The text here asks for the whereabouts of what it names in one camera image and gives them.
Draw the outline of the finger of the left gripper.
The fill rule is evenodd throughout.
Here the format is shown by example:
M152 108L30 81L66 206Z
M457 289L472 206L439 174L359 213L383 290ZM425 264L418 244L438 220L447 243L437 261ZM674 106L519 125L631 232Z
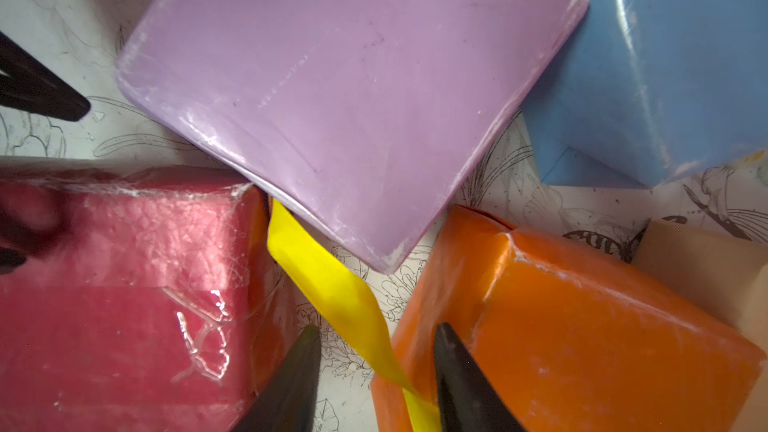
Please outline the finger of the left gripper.
M0 248L0 274L7 275L12 273L18 267L24 265L27 257L14 249Z
M32 114L77 122L89 100L1 34L1 105Z

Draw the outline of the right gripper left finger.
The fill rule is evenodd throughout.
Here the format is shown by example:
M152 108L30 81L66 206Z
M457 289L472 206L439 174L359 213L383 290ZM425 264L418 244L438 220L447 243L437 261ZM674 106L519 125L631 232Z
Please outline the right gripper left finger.
M306 326L232 432L312 431L321 362L321 335Z

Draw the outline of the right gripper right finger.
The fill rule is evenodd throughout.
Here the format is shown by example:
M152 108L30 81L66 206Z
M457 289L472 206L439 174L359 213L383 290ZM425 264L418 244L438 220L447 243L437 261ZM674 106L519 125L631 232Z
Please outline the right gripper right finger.
M433 357L443 431L526 431L447 322L436 328Z

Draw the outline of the orange gift box front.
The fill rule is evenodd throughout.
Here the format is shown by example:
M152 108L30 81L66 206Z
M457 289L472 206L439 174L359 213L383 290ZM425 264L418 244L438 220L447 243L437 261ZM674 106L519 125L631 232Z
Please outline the orange gift box front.
M392 338L429 401L440 323L530 431L727 431L766 360L633 266L464 206L450 209Z

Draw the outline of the yellow ribbon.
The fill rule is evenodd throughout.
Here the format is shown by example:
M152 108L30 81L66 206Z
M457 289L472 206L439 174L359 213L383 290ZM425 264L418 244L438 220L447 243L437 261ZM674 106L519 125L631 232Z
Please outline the yellow ribbon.
M414 431L440 431L439 410L405 374L369 286L320 245L277 199L269 199L267 248L298 289L376 375L401 389Z

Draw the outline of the dark red gift box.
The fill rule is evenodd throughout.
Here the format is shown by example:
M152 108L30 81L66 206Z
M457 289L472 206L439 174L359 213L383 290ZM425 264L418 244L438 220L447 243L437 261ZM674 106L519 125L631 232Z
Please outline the dark red gift box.
M4 166L2 429L231 429L298 333L267 202L228 170Z

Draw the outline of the peach gift box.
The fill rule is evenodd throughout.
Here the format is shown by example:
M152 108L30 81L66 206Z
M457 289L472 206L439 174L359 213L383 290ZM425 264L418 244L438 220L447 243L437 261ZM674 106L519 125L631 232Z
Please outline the peach gift box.
M631 429L766 430L766 245L654 220L624 270L611 362Z

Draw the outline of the purple gift box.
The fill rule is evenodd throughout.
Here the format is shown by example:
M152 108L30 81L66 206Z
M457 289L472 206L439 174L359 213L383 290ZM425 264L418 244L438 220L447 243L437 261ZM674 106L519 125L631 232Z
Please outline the purple gift box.
M123 95L390 274L589 0L154 0Z

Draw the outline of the light blue gift box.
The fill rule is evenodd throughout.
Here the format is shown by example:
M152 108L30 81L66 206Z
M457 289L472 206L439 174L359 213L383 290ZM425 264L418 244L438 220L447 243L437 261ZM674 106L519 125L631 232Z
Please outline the light blue gift box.
M653 188L767 146L767 0L590 0L523 105L542 182Z

